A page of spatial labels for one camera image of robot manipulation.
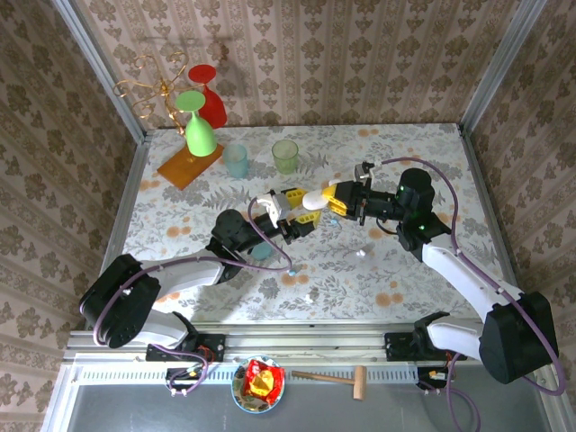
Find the wallpaper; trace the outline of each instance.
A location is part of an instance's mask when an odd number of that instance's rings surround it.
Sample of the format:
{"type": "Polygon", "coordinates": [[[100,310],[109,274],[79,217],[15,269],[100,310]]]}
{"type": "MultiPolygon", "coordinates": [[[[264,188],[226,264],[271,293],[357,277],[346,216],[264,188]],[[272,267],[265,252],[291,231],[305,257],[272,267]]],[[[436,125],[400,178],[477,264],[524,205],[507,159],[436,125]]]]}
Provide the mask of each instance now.
{"type": "MultiPolygon", "coordinates": [[[[76,0],[117,78],[218,69],[228,125],[459,122],[518,1],[76,0]]],[[[177,82],[189,85],[188,78],[177,82]]],[[[133,86],[133,98],[152,91],[133,86]]],[[[146,129],[169,127],[152,98],[146,129]]]]}
{"type": "Polygon", "coordinates": [[[135,143],[51,2],[0,2],[0,430],[39,430],[135,143]]]}
{"type": "Polygon", "coordinates": [[[576,407],[576,1],[547,2],[473,138],[518,283],[552,303],[576,407]]]}

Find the table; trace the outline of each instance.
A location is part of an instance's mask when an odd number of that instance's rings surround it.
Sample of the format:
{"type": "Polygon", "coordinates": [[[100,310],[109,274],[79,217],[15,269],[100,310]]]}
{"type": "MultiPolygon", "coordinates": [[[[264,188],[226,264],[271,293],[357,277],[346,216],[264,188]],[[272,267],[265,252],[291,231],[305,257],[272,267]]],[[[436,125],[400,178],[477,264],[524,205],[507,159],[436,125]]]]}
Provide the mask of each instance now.
{"type": "MultiPolygon", "coordinates": [[[[432,162],[453,182],[461,205],[456,231],[462,249],[501,275],[481,199],[454,124],[226,128],[216,130],[216,136],[224,146],[238,143],[248,149],[247,178],[229,176],[220,159],[179,191],[156,170],[184,145],[184,139],[175,130],[155,132],[124,253],[142,260],[192,253],[208,244],[220,212],[234,208],[246,214],[249,200],[257,194],[296,186],[311,191],[333,178],[353,179],[355,164],[363,160],[412,156],[432,162]],[[279,174],[274,166],[271,147],[281,139],[294,140],[300,148],[298,169],[291,175],[279,174]]],[[[395,191],[401,172],[418,165],[380,168],[373,189],[395,191]]],[[[449,225],[452,197],[436,174],[432,178],[434,210],[449,225]]],[[[263,208],[256,208],[255,214],[263,212],[263,208]]],[[[303,267],[296,276],[243,270],[228,283],[160,299],[155,309],[179,311],[192,322],[222,323],[400,323],[435,311],[448,311],[460,318],[475,316],[444,278],[404,251],[395,238],[376,228],[373,220],[367,220],[364,227],[342,219],[334,225],[331,220],[335,217],[325,210],[318,228],[307,238],[290,246],[278,240],[293,262],[303,267]],[[373,244],[373,251],[365,257],[356,256],[366,244],[373,244]]],[[[278,255],[262,264],[284,265],[278,255]]]]}

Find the metal frame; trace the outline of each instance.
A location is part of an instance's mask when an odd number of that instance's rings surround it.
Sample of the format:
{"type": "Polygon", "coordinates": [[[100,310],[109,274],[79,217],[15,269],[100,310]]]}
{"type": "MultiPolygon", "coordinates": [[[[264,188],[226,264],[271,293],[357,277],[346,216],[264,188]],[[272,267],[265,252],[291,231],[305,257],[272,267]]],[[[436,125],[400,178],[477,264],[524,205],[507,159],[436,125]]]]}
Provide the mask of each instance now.
{"type": "Polygon", "coordinates": [[[111,70],[106,66],[104,56],[102,56],[102,53],[97,48],[89,32],[90,27],[82,19],[82,14],[77,10],[71,0],[53,0],[52,3],[62,15],[62,18],[76,39],[78,46],[96,73],[98,81],[102,84],[104,91],[114,104],[116,111],[118,111],[130,134],[140,145],[144,141],[145,132],[127,101],[113,93],[113,87],[117,80],[111,70]]]}
{"type": "Polygon", "coordinates": [[[494,56],[460,121],[466,131],[472,132],[478,124],[545,4],[546,0],[523,0],[520,2],[502,42],[494,52],[494,56]]]}
{"type": "Polygon", "coordinates": [[[126,241],[126,236],[128,235],[128,228],[130,227],[134,203],[136,202],[136,196],[138,195],[138,190],[140,188],[140,179],[142,178],[142,173],[144,172],[146,162],[148,161],[150,142],[152,141],[153,136],[153,132],[148,133],[142,144],[136,148],[136,152],[134,153],[134,159],[132,160],[130,172],[126,179],[126,185],[124,186],[124,192],[122,194],[120,205],[118,206],[118,212],[116,213],[116,220],[112,227],[108,247],[104,253],[100,273],[106,269],[119,254],[122,253],[122,248],[126,241]]]}
{"type": "MultiPolygon", "coordinates": [[[[413,384],[417,366],[413,362],[387,362],[383,334],[390,331],[411,331],[411,324],[199,324],[202,333],[227,335],[224,362],[211,371],[207,383],[223,384],[230,371],[249,356],[266,352],[291,371],[299,370],[338,374],[350,373],[350,366],[367,365],[369,383],[413,384]]],[[[146,346],[129,343],[119,349],[96,346],[92,333],[73,331],[64,354],[54,392],[47,409],[44,432],[68,429],[77,395],[82,385],[158,384],[164,385],[162,371],[182,363],[147,363],[146,346]]],[[[443,362],[418,362],[420,366],[443,362]]],[[[462,366],[479,366],[469,360],[462,366]]],[[[299,380],[290,378],[293,383],[299,380]]]]}

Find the purple cable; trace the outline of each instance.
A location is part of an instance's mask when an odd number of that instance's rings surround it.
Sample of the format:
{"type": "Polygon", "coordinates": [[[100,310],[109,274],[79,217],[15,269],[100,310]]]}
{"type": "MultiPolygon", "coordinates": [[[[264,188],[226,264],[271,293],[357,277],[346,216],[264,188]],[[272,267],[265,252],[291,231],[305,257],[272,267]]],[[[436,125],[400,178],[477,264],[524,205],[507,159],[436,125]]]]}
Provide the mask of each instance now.
{"type": "Polygon", "coordinates": [[[536,382],[530,380],[529,378],[527,378],[525,376],[523,376],[522,378],[524,378],[526,381],[528,381],[529,383],[534,385],[540,392],[543,392],[543,393],[548,394],[550,396],[562,395],[566,391],[566,387],[568,385],[568,383],[566,381],[566,375],[564,373],[564,369],[562,367],[562,364],[560,363],[560,359],[558,358],[558,355],[556,355],[556,353],[554,352],[554,349],[550,345],[550,342],[548,342],[548,339],[546,339],[546,337],[544,336],[544,333],[542,333],[542,330],[540,328],[538,328],[536,323],[530,318],[530,316],[526,313],[526,311],[524,309],[522,309],[522,307],[518,304],[518,302],[516,300],[514,300],[514,298],[510,295],[509,292],[507,292],[505,289],[501,288],[500,285],[498,284],[498,282],[494,281],[491,277],[489,277],[486,273],[484,273],[458,247],[458,242],[456,241],[456,218],[458,217],[458,197],[456,196],[456,190],[453,188],[452,184],[450,183],[450,180],[448,180],[446,175],[442,171],[440,171],[439,168],[437,168],[436,166],[434,166],[430,162],[428,162],[426,160],[421,160],[421,159],[418,159],[415,157],[396,157],[394,159],[384,160],[382,162],[382,165],[390,164],[392,162],[400,162],[402,160],[410,160],[413,162],[419,162],[423,165],[426,165],[427,167],[430,167],[440,177],[442,177],[442,179],[444,180],[444,182],[448,186],[448,189],[450,189],[450,193],[452,194],[452,198],[454,200],[454,214],[452,216],[452,235],[450,236],[450,239],[452,240],[452,246],[454,247],[454,251],[456,253],[456,256],[459,257],[462,261],[464,261],[482,280],[484,280],[487,284],[489,284],[492,288],[494,288],[497,292],[499,292],[502,295],[502,297],[504,297],[506,299],[507,302],[511,303],[512,306],[518,311],[520,316],[524,319],[526,324],[532,329],[532,331],[534,331],[536,337],[538,338],[538,340],[540,340],[540,342],[544,346],[546,353],[548,353],[548,355],[550,356],[550,359],[552,360],[554,368],[556,369],[556,373],[558,374],[558,388],[556,390],[546,389],[545,387],[537,384],[536,382]]]}
{"type": "MultiPolygon", "coordinates": [[[[196,387],[198,387],[202,381],[204,381],[206,379],[206,376],[208,376],[208,362],[206,361],[206,359],[204,357],[202,357],[201,355],[197,355],[195,353],[183,353],[181,351],[175,351],[173,349],[168,349],[168,348],[164,348],[163,346],[157,345],[157,344],[151,344],[155,349],[159,349],[160,351],[164,351],[167,354],[171,354],[173,356],[190,356],[193,358],[196,358],[198,360],[200,360],[202,362],[202,373],[200,374],[200,378],[198,378],[198,381],[196,381],[192,387],[190,387],[188,390],[186,390],[187,393],[191,392],[192,390],[194,390],[196,387]]],[[[174,375],[172,378],[170,378],[170,382],[168,383],[168,388],[170,390],[173,389],[174,386],[174,381],[178,378],[181,378],[185,376],[185,373],[180,373],[180,374],[176,374],[174,375]]]]}
{"type": "Polygon", "coordinates": [[[123,283],[121,285],[121,287],[118,288],[118,291],[116,291],[114,293],[114,295],[110,298],[110,300],[103,307],[102,312],[100,312],[100,316],[98,317],[98,319],[96,320],[96,323],[94,324],[94,331],[93,331],[94,343],[100,347],[103,347],[106,345],[103,341],[100,340],[100,327],[102,326],[102,323],[104,322],[104,319],[106,318],[106,315],[108,315],[108,313],[110,312],[110,309],[116,303],[118,298],[122,295],[124,290],[127,290],[128,288],[130,288],[132,286],[132,284],[134,284],[134,282],[136,282],[138,279],[140,279],[143,275],[147,275],[148,273],[156,272],[157,270],[160,270],[164,267],[178,266],[180,264],[188,264],[188,263],[201,262],[201,261],[212,261],[212,262],[218,262],[218,263],[222,263],[222,264],[228,264],[231,266],[249,268],[251,270],[257,270],[257,271],[265,270],[268,272],[275,272],[275,273],[283,273],[283,272],[289,271],[292,268],[292,260],[290,259],[288,254],[286,254],[279,246],[277,246],[254,222],[254,218],[252,217],[252,207],[254,207],[256,200],[257,200],[256,198],[253,198],[252,201],[250,201],[250,204],[248,205],[248,212],[247,212],[248,213],[248,222],[252,226],[252,229],[266,243],[268,243],[273,249],[275,249],[286,261],[288,261],[287,266],[282,267],[282,268],[269,268],[269,267],[262,267],[259,265],[240,263],[238,261],[232,261],[230,259],[218,258],[216,256],[189,256],[186,258],[173,259],[172,261],[168,261],[167,263],[164,263],[162,265],[153,265],[152,267],[144,268],[144,269],[140,270],[139,272],[137,272],[136,274],[134,274],[132,277],[130,277],[125,283],[123,283]]]}
{"type": "MultiPolygon", "coordinates": [[[[439,389],[441,392],[444,392],[446,394],[446,400],[448,401],[448,409],[450,410],[450,416],[452,417],[452,421],[454,422],[456,428],[458,429],[458,431],[462,431],[460,429],[460,425],[458,424],[458,422],[456,421],[456,414],[454,411],[454,407],[452,405],[452,398],[451,398],[451,393],[456,394],[458,396],[460,396],[462,399],[464,399],[468,405],[470,406],[470,408],[472,408],[473,412],[474,412],[474,416],[476,417],[476,432],[480,431],[481,425],[482,425],[482,421],[480,418],[480,410],[478,409],[478,406],[474,403],[474,401],[472,400],[472,398],[465,392],[458,390],[458,389],[453,389],[450,386],[450,382],[452,380],[452,375],[454,373],[454,368],[452,367],[452,364],[455,363],[455,359],[460,356],[460,354],[456,354],[456,356],[454,357],[454,359],[452,360],[452,363],[448,366],[448,381],[446,382],[446,388],[445,389],[439,389]]],[[[420,384],[428,387],[430,390],[438,390],[435,387],[432,387],[430,384],[428,384],[427,382],[423,382],[420,381],[420,384]]]]}

